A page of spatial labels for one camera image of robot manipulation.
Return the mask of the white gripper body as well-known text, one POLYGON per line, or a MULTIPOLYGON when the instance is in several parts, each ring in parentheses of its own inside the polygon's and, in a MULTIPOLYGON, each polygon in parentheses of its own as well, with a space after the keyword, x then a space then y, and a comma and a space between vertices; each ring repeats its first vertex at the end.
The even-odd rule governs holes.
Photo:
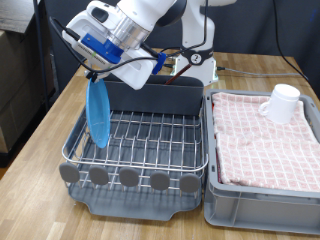
POLYGON ((79 37, 75 40, 66 31, 62 32, 77 53, 135 90, 143 87, 156 66, 151 55, 140 48, 148 32, 127 16, 108 16, 101 23, 90 15, 77 15, 66 28, 79 37))

